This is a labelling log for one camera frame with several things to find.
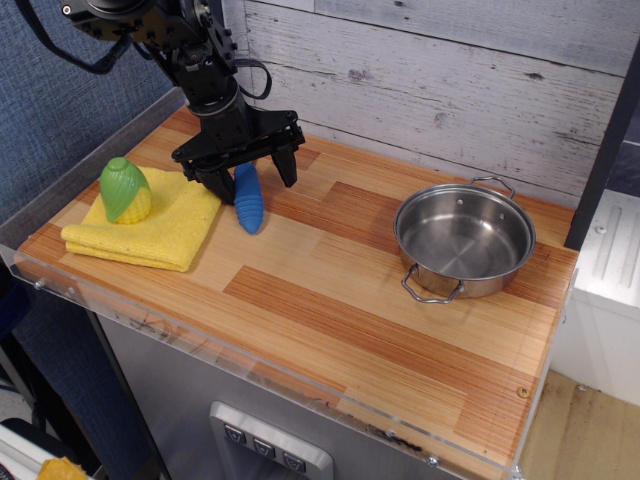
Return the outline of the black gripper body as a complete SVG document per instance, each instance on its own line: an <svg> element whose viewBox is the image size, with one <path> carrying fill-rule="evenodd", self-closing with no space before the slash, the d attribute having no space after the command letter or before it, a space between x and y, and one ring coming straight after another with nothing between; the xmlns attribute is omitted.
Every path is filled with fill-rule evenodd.
<svg viewBox="0 0 640 480"><path fill-rule="evenodd" d="M295 111L258 109L239 94L228 102L190 105L188 110L199 120L200 132L176 148L172 159L194 171L228 169L271 157L281 147L295 154L305 142Z"/></svg>

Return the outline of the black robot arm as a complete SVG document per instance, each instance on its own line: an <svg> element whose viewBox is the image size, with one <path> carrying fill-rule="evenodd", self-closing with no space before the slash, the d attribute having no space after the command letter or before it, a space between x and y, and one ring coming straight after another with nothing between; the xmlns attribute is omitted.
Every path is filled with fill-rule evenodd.
<svg viewBox="0 0 640 480"><path fill-rule="evenodd" d="M295 152L304 136L293 110L267 111L249 105L271 88L246 91L236 80L241 68L261 62L239 58L232 33L211 1L64 1L75 27L97 40L132 41L186 97L200 122L199 133L172 154L184 175L224 203L235 198L230 169L269 156L285 186L297 181Z"/></svg>

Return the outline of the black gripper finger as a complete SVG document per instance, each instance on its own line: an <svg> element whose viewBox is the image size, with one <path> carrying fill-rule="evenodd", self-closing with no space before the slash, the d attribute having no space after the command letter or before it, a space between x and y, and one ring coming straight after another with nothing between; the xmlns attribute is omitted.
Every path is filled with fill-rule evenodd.
<svg viewBox="0 0 640 480"><path fill-rule="evenodd" d="M298 180L297 163L290 147L281 147L271 154L272 162L285 187L292 187Z"/></svg>
<svg viewBox="0 0 640 480"><path fill-rule="evenodd" d="M235 182L225 168L217 170L196 170L196 179L207 190L218 197L222 203L233 205L235 202Z"/></svg>

